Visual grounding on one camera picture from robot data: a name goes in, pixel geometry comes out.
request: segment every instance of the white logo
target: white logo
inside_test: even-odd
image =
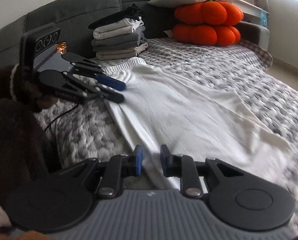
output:
[[[156,195],[156,193],[154,193],[154,192],[152,191],[152,192],[147,193],[147,195],[148,195],[149,197],[152,197],[153,195]]]

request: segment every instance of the sofa backrest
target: sofa backrest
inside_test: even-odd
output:
[[[55,22],[62,30],[59,40],[67,42],[68,52],[94,57],[91,47],[92,30],[88,29],[88,25],[124,10],[133,3],[145,11],[145,37],[166,37],[163,31],[172,29],[177,23],[174,10],[150,6],[148,1],[150,0],[56,0],[48,3],[0,30],[0,66],[17,64],[22,34],[50,22]]]

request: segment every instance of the gray sofa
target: gray sofa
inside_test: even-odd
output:
[[[148,5],[150,0],[56,0],[46,4],[0,30],[0,66],[18,62],[19,42],[22,34],[44,24],[55,22],[62,30],[60,41],[66,41],[69,52],[94,57],[92,30],[88,25],[95,20],[137,4],[145,11],[143,19],[148,39],[162,38],[177,20],[174,10]],[[242,37],[267,49],[269,30],[258,25],[241,22],[237,25]]]

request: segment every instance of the gray and white woven blanket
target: gray and white woven blanket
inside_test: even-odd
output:
[[[213,89],[236,91],[264,124],[291,143],[294,156],[277,183],[288,188],[297,202],[291,227],[298,232],[298,92],[265,73],[272,57],[247,41],[220,48],[183,44],[169,38],[151,39],[148,44],[148,50],[139,56],[147,64]],[[97,63],[108,67],[124,61]],[[59,101],[37,114],[37,119],[44,128],[73,106]],[[89,102],[61,117],[51,127],[51,133],[57,140],[63,166],[89,157],[108,161],[113,155],[130,152],[103,101]]]

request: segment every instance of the sofa armrest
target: sofa armrest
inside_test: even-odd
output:
[[[270,31],[267,28],[247,22],[239,22],[235,27],[240,31],[241,38],[268,50]]]

